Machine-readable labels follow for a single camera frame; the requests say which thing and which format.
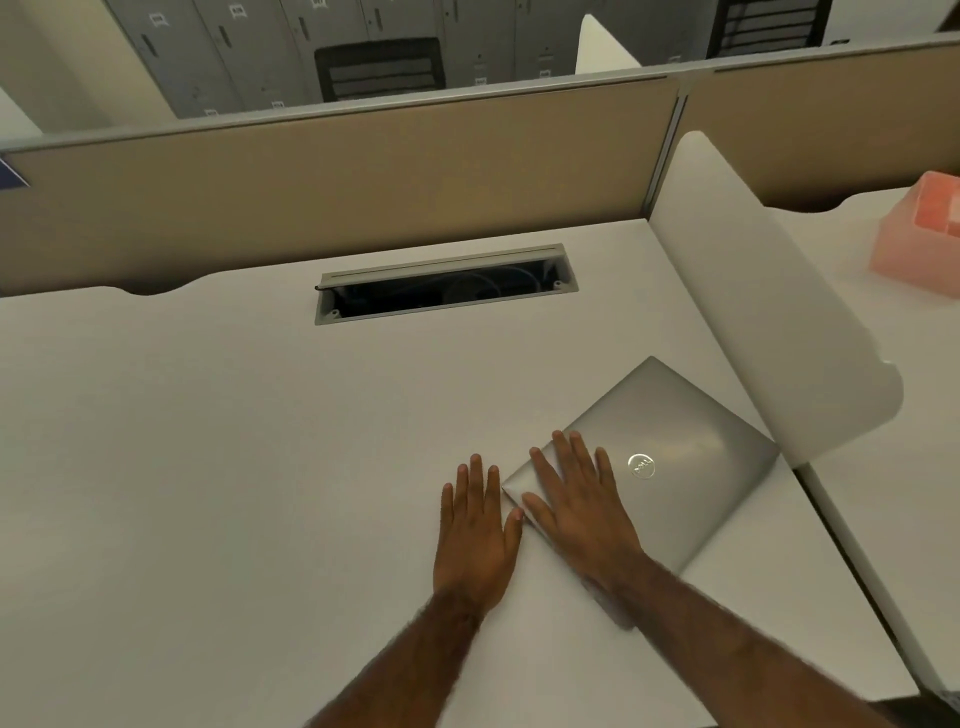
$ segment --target locker door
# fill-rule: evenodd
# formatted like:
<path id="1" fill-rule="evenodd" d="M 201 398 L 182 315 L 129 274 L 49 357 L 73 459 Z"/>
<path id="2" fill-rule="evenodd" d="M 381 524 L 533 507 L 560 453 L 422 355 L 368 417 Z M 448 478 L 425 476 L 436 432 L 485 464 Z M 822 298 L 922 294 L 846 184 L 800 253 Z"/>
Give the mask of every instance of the locker door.
<path id="1" fill-rule="evenodd" d="M 518 81 L 573 73 L 587 6 L 587 0 L 516 0 Z"/>
<path id="2" fill-rule="evenodd" d="M 370 40 L 437 37 L 433 0 L 361 0 Z"/>
<path id="3" fill-rule="evenodd" d="M 449 86 L 514 79 L 516 0 L 444 0 L 444 71 Z"/>
<path id="4" fill-rule="evenodd" d="M 244 110 L 190 0 L 108 0 L 180 118 Z"/>
<path id="5" fill-rule="evenodd" d="M 280 5 L 300 52 L 309 99 L 320 104 L 324 96 L 313 54 L 318 48 L 369 40 L 360 0 L 280 0 Z"/>
<path id="6" fill-rule="evenodd" d="M 194 0 L 247 109 L 307 102 L 293 37 L 274 0 Z"/>

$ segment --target translucent pink box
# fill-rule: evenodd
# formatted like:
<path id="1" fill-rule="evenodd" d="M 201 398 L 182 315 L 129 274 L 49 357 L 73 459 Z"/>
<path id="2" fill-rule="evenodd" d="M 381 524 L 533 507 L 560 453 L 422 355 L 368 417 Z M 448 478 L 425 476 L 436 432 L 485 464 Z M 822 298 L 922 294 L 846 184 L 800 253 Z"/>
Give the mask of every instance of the translucent pink box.
<path id="1" fill-rule="evenodd" d="M 870 268 L 960 298 L 960 178 L 920 177 L 880 222 Z"/>

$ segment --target desk surface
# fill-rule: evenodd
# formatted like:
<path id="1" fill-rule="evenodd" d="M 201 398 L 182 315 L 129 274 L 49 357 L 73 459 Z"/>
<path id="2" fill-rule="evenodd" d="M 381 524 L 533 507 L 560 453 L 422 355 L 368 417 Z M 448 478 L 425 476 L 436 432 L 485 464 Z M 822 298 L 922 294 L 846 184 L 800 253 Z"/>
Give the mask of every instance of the desk surface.
<path id="1" fill-rule="evenodd" d="M 324 271 L 543 243 L 579 293 L 313 326 Z M 648 354 L 763 427 L 644 221 L 9 299 L 0 339 L 11 725 L 301 725 L 427 599 L 457 463 L 510 472 Z M 782 461 L 687 576 L 866 697 L 916 692 Z M 446 724 L 490 705 L 710 722 L 532 530 Z"/>
<path id="2" fill-rule="evenodd" d="M 918 675 L 960 691 L 960 302 L 867 269 L 877 223 L 905 191 L 856 195 L 821 214 L 775 214 L 900 368 L 897 417 L 812 468 Z"/>

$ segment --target laptop lid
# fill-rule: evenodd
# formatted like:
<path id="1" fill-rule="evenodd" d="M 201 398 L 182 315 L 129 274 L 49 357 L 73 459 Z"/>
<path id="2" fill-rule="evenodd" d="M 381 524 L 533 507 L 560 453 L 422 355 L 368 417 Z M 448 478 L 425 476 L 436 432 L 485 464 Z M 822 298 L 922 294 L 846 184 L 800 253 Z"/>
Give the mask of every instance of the laptop lid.
<path id="1" fill-rule="evenodd" d="M 672 571 L 686 566 L 780 454 L 770 438 L 653 356 L 571 430 L 591 452 L 607 450 L 643 549 Z M 553 445 L 543 454 L 559 473 Z M 528 491 L 549 502 L 530 461 L 503 488 L 520 505 Z"/>

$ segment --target cubicle partition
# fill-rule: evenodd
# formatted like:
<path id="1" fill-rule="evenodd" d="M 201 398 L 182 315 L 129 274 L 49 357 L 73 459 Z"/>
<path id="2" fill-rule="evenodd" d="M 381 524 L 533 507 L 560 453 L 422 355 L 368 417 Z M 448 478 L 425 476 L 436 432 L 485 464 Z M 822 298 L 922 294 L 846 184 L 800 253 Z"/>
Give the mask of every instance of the cubicle partition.
<path id="1" fill-rule="evenodd" d="M 31 187 L 0 192 L 0 291 L 151 292 L 637 217 L 678 87 L 653 75 L 9 154 Z"/>
<path id="2" fill-rule="evenodd" d="M 4 159 L 0 292 L 628 219 L 702 130 L 767 205 L 960 171 L 960 34 L 44 139 Z"/>
<path id="3" fill-rule="evenodd" d="M 923 172 L 960 172 L 960 44 L 718 68 L 677 134 L 709 136 L 768 206 L 833 207 Z"/>

